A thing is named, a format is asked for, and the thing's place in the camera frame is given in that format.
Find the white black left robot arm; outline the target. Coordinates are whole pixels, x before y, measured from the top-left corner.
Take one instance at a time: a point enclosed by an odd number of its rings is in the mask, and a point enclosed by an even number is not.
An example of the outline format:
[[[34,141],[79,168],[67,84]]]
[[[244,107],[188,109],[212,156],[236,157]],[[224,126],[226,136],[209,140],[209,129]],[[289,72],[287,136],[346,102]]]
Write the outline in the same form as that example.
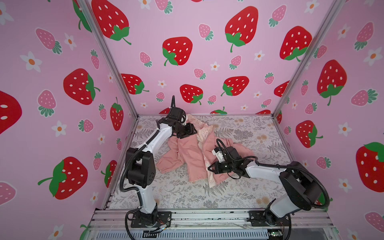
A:
[[[150,224],[154,224],[158,217],[158,205],[150,187],[156,176],[154,156],[170,137],[182,139],[197,133],[187,121],[186,115],[180,119],[164,117],[157,120],[154,132],[137,148],[129,148],[126,152],[119,190],[122,193],[136,191],[140,203],[138,218]]]

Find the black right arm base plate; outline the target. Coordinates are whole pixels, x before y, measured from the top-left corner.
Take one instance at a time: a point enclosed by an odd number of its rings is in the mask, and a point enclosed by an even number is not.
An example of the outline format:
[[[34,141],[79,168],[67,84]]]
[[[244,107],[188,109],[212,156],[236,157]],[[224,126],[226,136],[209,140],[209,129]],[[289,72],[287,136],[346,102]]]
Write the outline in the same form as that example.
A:
[[[291,223],[287,216],[278,218],[264,211],[249,211],[249,217],[246,221],[250,222],[253,227],[288,227]]]

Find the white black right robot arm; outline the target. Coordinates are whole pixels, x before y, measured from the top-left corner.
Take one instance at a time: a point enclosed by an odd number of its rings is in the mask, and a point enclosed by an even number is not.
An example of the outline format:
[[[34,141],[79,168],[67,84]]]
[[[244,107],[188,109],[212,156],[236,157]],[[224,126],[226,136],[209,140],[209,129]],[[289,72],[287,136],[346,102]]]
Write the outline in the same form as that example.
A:
[[[298,211],[324,209],[330,204],[324,185],[299,162],[283,166],[260,163],[255,156],[225,158],[211,164],[208,170],[216,175],[235,173],[241,178],[261,178],[282,184],[286,193],[269,203],[262,216],[262,221],[270,226]]]

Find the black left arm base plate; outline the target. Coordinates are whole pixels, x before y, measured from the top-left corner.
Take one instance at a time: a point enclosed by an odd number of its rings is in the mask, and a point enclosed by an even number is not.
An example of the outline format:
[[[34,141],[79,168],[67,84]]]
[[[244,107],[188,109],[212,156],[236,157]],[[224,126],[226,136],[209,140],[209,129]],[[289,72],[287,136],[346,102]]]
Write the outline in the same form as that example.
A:
[[[134,213],[131,220],[131,228],[158,228],[160,226],[169,226],[172,220],[172,212],[154,212],[153,214],[144,214],[140,211]]]

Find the pink Snoopy hooded jacket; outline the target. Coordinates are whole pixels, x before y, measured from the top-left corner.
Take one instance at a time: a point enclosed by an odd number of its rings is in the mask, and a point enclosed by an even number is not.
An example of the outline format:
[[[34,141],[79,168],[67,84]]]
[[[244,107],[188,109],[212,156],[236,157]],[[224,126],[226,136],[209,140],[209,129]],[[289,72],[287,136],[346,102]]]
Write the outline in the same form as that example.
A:
[[[197,133],[184,139],[171,137],[168,141],[170,150],[160,158],[157,168],[165,174],[186,164],[190,182],[208,179],[212,188],[229,178],[227,174],[215,175],[208,171],[208,167],[218,160],[212,153],[218,146],[215,127],[192,115],[187,117],[187,122],[194,125]]]

